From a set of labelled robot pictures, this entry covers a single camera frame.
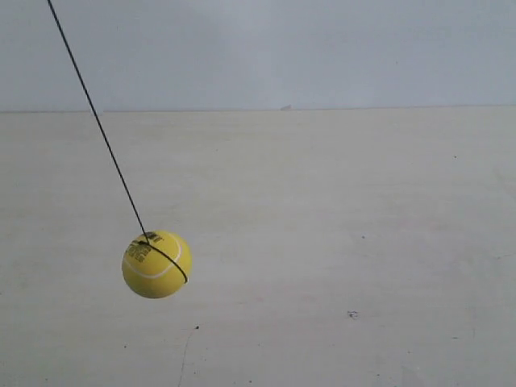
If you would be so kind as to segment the yellow tennis ball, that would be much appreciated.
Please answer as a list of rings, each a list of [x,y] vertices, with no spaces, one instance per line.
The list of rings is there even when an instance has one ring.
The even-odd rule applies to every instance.
[[[186,241],[165,230],[134,238],[122,258],[128,288],[148,299],[166,298],[189,282],[192,256]]]

